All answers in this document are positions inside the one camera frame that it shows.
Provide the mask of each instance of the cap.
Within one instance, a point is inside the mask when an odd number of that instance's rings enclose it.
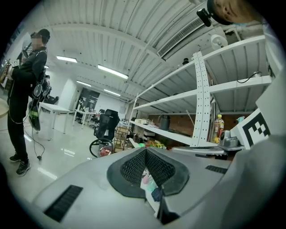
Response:
[[[37,32],[37,34],[39,34],[39,35],[41,35],[43,37],[48,38],[48,40],[50,39],[50,32],[49,32],[49,30],[41,29],[40,31]]]
[[[223,25],[231,25],[232,24],[231,22],[228,22],[228,21],[222,19],[219,15],[216,14],[214,0],[208,0],[206,6],[207,6],[207,10],[208,10],[210,16],[215,21],[217,21],[218,23],[223,24]]]

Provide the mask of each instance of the ceiling vent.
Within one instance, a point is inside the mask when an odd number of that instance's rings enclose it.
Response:
[[[202,27],[204,23],[198,17],[197,19],[190,22],[184,28],[182,28],[175,36],[173,36],[159,51],[159,57],[166,55],[175,45],[182,41],[185,37],[189,36],[192,32]]]

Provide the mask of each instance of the black jacket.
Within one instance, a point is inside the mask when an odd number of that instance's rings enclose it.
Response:
[[[46,59],[46,48],[41,47],[32,52],[20,68],[13,70],[13,85],[8,98],[11,115],[20,112],[25,117],[29,95],[44,71]]]

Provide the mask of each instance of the glossy floor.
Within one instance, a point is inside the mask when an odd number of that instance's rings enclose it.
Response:
[[[49,113],[41,113],[41,131],[36,134],[33,130],[34,139],[45,147],[42,161],[36,158],[32,128],[28,119],[25,121],[25,141],[31,169],[23,177],[16,174],[19,163],[11,163],[9,157],[14,155],[15,150],[10,141],[7,129],[7,116],[0,119],[0,160],[6,169],[10,187],[19,196],[32,201],[35,196],[54,180],[70,171],[78,164],[94,158],[89,152],[90,143],[95,140],[93,129],[75,122],[72,126],[73,115],[69,115],[67,131],[63,134],[65,114],[57,115],[55,129],[51,141],[47,140],[47,127]],[[43,148],[35,143],[37,154],[43,152]]]

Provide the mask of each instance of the metal shelving unit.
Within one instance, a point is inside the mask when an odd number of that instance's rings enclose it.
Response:
[[[256,71],[260,71],[262,76],[239,83]],[[168,74],[136,97],[136,100],[143,98],[152,102],[132,110],[150,115],[195,113],[192,138],[131,123],[190,146],[214,145],[207,142],[211,100],[215,100],[222,114],[250,114],[256,109],[256,100],[271,83],[267,73],[264,36],[228,45],[205,56],[201,52],[194,53],[192,62]]]

